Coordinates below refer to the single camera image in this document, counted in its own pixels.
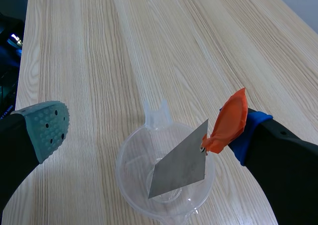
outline wooden table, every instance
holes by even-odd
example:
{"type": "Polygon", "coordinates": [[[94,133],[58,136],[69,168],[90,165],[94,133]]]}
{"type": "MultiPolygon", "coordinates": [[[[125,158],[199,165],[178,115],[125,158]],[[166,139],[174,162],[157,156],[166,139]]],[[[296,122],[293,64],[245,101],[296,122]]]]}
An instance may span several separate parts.
{"type": "MultiPolygon", "coordinates": [[[[198,126],[239,88],[251,108],[318,142],[318,36],[280,0],[29,0],[17,108],[65,102],[67,140],[16,191],[3,225],[158,225],[114,179],[143,101],[198,126]]],[[[191,224],[276,224],[226,148],[191,224]]]]}

